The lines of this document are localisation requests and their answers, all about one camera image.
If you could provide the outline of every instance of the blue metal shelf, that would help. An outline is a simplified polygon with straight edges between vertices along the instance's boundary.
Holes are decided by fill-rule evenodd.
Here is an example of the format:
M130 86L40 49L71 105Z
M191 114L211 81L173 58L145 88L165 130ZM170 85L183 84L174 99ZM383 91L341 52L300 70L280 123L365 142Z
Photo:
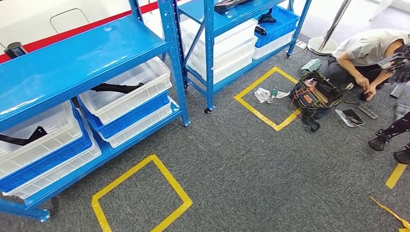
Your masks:
M193 43L188 50L187 56L183 58L182 65L185 67L183 74L186 86L188 83L191 84L196 90L198 90L202 95L206 97L206 113L209 113L214 109L214 95L224 89L233 81L237 80L242 74L256 67L261 62L272 57L274 54L285 49L286 47L289 47L287 55L290 56L292 54L294 46L296 44L296 39L299 36L300 29L302 28L312 0L306 0L302 14L299 18L299 22L295 29L295 33L293 34L293 39L290 43L284 45L276 51L273 51L265 57L254 60L250 65L242 68L241 70L225 78L224 80L216 84L214 84L213 82L215 37L251 18L258 17L259 15L267 12L270 8L278 5L283 1L285 0L249 0L243 4L238 4L236 6L230 7L224 15L220 15L214 10L214 4L220 2L220 0L192 0L178 7L181 14L187 15L189 18L200 24L200 29L198 30L198 33L196 34ZM293 0L289 0L288 10L293 11ZM205 30L206 81L202 79L202 77L196 71L186 65L186 61L189 59L189 56L191 55L191 52L193 50L192 48L196 45L198 38L203 30ZM198 79L201 84L205 85L205 88L201 88L200 86L198 86L198 84L196 84L196 82L189 79L187 72L192 73L192 75L196 79Z
M255 68L256 66L260 65L262 62L264 62L266 59L271 58L272 56L276 55L278 52L282 51L286 47L289 47L296 39L290 41L286 45L276 49L275 51L267 54L266 56L260 58L260 59L254 59L252 60L252 63L249 64L248 66L242 68L241 70L235 72L234 74L228 76L227 78L223 79L222 81L214 84L214 94L218 93L219 91L223 90L223 88L227 87L230 83L236 81L238 78L240 78L242 75L250 71L251 69ZM198 79L203 85L206 86L206 82L204 79L202 79L201 75L193 70L191 67L187 66L187 70L196 78Z
M270 8L284 2L285 0L253 0L235 7L229 8L226 15L214 13L214 36L217 37L222 33L244 23L251 18L266 13ZM179 6L180 13L188 16L197 23L201 24L204 17L204 0L192 0Z
M158 1L165 41L142 22L137 0L132 15L86 31L64 41L0 65L0 132L91 89L157 55L168 53L178 96L173 113L117 148L97 140L102 154L81 168L24 200L0 199L0 212L44 222L50 212L37 208L88 173L145 139L171 121L190 124L184 92L176 0Z
M0 132L168 51L133 15L0 65Z
M182 112L179 110L178 105L172 103L171 108L174 110L171 115L116 148L112 148L108 142L102 140L100 136L96 132L94 132L94 138L97 141L97 144L102 152L101 155L85 164L84 166L78 168L74 172L61 178L57 182L54 182L48 187L25 199L24 203L27 209L32 209L40 206L42 203L59 194L61 191L65 190L67 187L71 186L84 176L88 175L90 172L94 171L98 167L107 163L112 158L121 154L128 148L152 135L154 132L158 131L162 127L166 126L167 124L181 116Z

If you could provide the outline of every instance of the tool bag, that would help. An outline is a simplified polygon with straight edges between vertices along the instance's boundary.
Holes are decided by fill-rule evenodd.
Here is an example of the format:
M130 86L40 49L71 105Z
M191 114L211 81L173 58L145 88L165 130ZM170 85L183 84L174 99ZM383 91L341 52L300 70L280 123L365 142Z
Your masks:
M311 126L311 131L317 131L320 125L314 121L313 116L319 110L338 105L343 94L317 71L312 71L300 78L289 97L292 104L302 110L302 121Z

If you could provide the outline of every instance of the blue plastic bin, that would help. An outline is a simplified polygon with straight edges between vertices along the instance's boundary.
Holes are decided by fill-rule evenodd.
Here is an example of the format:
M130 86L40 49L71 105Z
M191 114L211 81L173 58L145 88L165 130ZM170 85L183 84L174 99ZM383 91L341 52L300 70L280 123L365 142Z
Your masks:
M41 159L15 171L14 173L0 179L0 190L9 192L27 181L45 173L55 166L69 160L92 146L79 112L73 108L74 117L77 119L83 135L60 149L42 157Z
M280 6L275 6L272 11L272 17L276 19L276 23L262 23L267 35L262 36L258 33L255 35L258 37L258 41L255 47L262 47L281 36L292 32L296 28L296 23L299 20L299 16L295 15L293 12L288 11Z
M144 104L124 114L120 118L110 122L107 125L103 125L97 116L87 110L81 102L81 99L79 97L77 97L77 99L92 128L100 132L104 139L114 136L169 103L168 91L164 91Z

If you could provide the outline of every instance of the red stripe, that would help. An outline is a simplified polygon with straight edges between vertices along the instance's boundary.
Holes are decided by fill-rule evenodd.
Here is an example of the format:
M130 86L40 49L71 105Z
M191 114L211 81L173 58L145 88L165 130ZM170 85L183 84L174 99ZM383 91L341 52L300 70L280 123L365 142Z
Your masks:
M156 2L153 2L153 3L147 4L147 5L141 6L141 13L144 14L144 13L153 11L155 9L158 9L158 4ZM63 33L60 33L60 34L57 34L57 35L53 35L53 36L47 37L47 38L42 39L42 40L38 40L38 41L35 41L35 42L32 42L32 43L26 44L23 47L26 51L32 52L32 51L35 51L35 50L40 49L42 47L48 46L50 44L57 43L58 41L65 40L69 37L75 36L79 33L84 32L84 31L93 29L95 27L98 27L98 26L101 26L103 24L109 23L109 22L114 21L116 19L122 18L126 15L129 15L129 14L131 14L131 11L127 11L127 12L124 12L124 13L121 13L121 14L118 14L118 15L115 15L115 16L111 16L111 17L102 19L102 20L94 22L94 23L84 25L84 26L79 27L79 28L75 28L75 29L72 29L72 30L69 30L69 31L66 31L66 32L63 32ZM0 55L0 63L6 62L9 59L10 58L6 54Z

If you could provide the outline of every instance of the shelf shelf board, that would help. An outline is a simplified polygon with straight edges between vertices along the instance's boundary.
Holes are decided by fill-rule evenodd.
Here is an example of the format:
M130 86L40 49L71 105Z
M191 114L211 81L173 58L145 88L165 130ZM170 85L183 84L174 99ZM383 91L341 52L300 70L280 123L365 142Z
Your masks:
M202 23L204 19L204 1L192 0L179 6L179 12L185 14L197 23ZM244 4L240 4L229 8L225 15L220 15L214 12L214 36L244 23L251 18L258 17L266 13L270 8L280 4L285 0L251 0Z
M170 44L129 15L0 65L0 132L107 81Z
M86 163L84 166L76 169L72 173L66 175L65 177L61 178L60 180L54 182L53 184L47 186L46 188L38 191L34 195L26 198L24 203L27 209L36 208L48 199L54 197L55 195L59 194L84 176L88 175L90 172L94 171L98 167L102 166L103 164L107 163L112 158L118 156L125 150L129 149L133 145L137 144L141 140L147 138L154 132L158 131L162 127L166 126L170 122L177 119L179 116L182 115L182 111L179 110L179 106L176 103L171 103L171 108L173 112L168 117L164 118L160 122L154 124L150 128L146 129L145 131L139 133L134 138L128 140L127 142L121 144L116 148L112 148L110 144L104 140L102 140L99 135L95 132L94 138L97 141L98 146L101 149L101 155L97 158L93 159L89 163Z
M249 70L253 69L254 67L258 66L259 64L261 64L262 62L264 62L265 60L271 58L272 56L276 55L278 52L282 51L283 49L285 49L286 47L290 46L292 42L295 42L296 39L291 40L289 43L285 44L284 46L276 49L275 51L267 54L266 56L260 58L260 59L253 59L252 63L249 64L248 66L245 66L244 68L238 70L237 72L235 72L234 74L226 77L225 79L223 79L222 81L214 84L214 94L218 93L219 91L223 90L226 86L228 86L230 83L234 82L235 80L237 80L239 77L241 77L243 74L245 74L246 72L248 72ZM201 78L201 76L199 75L199 73L197 73L195 70L191 69L190 67L187 66L187 70L196 77L196 79L198 80L202 80L201 82L206 85L206 82L204 83L203 79Z

